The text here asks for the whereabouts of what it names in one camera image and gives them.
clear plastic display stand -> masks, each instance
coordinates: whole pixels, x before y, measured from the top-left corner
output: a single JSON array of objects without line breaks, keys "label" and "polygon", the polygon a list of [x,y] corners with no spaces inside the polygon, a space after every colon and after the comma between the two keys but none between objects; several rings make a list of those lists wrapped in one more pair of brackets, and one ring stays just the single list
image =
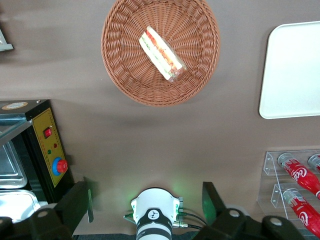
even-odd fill
[{"label": "clear plastic display stand", "polygon": [[291,188],[298,189],[302,196],[320,212],[320,200],[311,192],[299,186],[295,180],[278,164],[278,157],[283,153],[291,153],[295,158],[315,173],[320,178],[320,173],[314,171],[308,165],[308,159],[315,154],[320,154],[318,150],[297,150],[297,151],[268,151],[265,155],[263,170],[261,174],[258,203],[265,215],[276,215],[290,220],[297,229],[308,240],[318,238],[310,233],[302,222],[298,219],[291,207],[284,202],[282,193]]}]

woven basket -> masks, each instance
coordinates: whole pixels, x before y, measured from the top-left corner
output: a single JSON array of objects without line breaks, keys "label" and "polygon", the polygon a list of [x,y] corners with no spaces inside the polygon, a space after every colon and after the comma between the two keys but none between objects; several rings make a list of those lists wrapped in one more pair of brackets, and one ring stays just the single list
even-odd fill
[{"label": "woven basket", "polygon": [[[139,38],[151,26],[188,70],[169,82],[149,60]],[[164,107],[185,102],[210,80],[219,58],[219,29],[204,0],[117,0],[105,19],[101,53],[114,84],[131,99]]]}]

metal tray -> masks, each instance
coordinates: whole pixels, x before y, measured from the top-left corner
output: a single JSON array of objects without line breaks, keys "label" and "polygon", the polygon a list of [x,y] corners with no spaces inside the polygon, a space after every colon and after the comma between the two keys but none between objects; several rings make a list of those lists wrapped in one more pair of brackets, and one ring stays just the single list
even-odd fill
[{"label": "metal tray", "polygon": [[36,195],[28,190],[0,190],[0,216],[12,218],[13,223],[30,217],[40,208]]},{"label": "metal tray", "polygon": [[19,189],[28,180],[11,141],[0,147],[0,189]]}]

plastic-wrapped sandwich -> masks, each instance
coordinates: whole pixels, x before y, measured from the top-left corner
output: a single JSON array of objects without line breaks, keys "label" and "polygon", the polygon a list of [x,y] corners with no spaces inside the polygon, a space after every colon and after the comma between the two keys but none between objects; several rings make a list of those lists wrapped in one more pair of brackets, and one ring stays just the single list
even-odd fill
[{"label": "plastic-wrapped sandwich", "polygon": [[166,80],[174,82],[187,70],[186,64],[152,27],[148,26],[146,28],[139,39],[139,43]]}]

coca-cola bottle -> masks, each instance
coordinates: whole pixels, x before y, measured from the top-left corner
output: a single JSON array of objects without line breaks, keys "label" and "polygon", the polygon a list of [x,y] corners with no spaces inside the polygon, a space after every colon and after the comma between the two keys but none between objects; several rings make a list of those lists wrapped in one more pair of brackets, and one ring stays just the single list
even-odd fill
[{"label": "coca-cola bottle", "polygon": [[278,164],[304,189],[320,199],[320,182],[317,176],[302,165],[291,153],[283,153],[278,157]]},{"label": "coca-cola bottle", "polygon": [[320,154],[311,156],[308,160],[308,164],[310,167],[320,173]]},{"label": "coca-cola bottle", "polygon": [[306,201],[297,189],[291,188],[282,194],[306,229],[320,238],[320,214]]}]

